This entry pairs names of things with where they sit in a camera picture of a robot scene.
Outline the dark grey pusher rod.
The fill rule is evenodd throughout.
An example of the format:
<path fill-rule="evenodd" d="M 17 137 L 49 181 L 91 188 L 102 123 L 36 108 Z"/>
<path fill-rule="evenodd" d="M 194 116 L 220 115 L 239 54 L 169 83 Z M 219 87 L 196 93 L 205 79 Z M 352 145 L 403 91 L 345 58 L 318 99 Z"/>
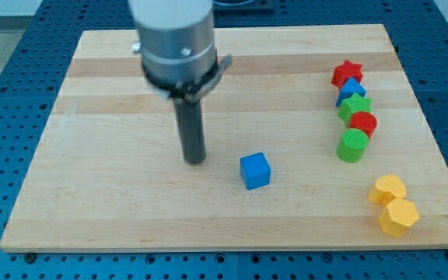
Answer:
<path fill-rule="evenodd" d="M 184 160 L 199 164 L 205 160 L 205 137 L 200 102 L 173 101 Z"/>

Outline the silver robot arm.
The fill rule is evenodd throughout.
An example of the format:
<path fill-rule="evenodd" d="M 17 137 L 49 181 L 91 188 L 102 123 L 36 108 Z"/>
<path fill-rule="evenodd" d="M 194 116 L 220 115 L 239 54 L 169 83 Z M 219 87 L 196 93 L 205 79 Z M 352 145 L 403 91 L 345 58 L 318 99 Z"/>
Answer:
<path fill-rule="evenodd" d="M 220 82 L 232 56 L 218 59 L 213 2 L 129 0 L 138 53 L 149 84 L 173 101 L 184 159 L 205 160 L 201 100 Z"/>

